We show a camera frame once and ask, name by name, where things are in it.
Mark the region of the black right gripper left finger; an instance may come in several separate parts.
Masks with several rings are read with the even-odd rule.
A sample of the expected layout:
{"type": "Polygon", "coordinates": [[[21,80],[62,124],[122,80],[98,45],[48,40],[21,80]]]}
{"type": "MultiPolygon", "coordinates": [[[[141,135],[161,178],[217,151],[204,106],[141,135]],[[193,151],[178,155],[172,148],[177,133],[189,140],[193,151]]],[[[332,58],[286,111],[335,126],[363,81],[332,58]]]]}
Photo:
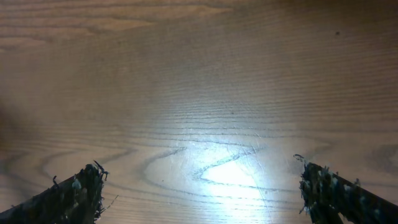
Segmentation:
{"type": "Polygon", "coordinates": [[[1,212],[1,224],[95,224],[106,210],[102,190],[109,172],[95,162],[63,182],[1,212]]]}

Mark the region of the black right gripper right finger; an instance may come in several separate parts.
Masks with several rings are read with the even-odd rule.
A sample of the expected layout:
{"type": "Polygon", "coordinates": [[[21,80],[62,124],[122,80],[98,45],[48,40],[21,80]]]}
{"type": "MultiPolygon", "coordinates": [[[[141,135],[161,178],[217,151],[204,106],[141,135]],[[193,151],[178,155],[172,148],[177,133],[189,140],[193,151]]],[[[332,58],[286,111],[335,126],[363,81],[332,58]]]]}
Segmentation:
{"type": "Polygon", "coordinates": [[[312,223],[337,224],[343,219],[354,224],[397,223],[397,205],[363,189],[358,180],[350,182],[329,167],[307,162],[300,181],[302,211],[312,223]]]}

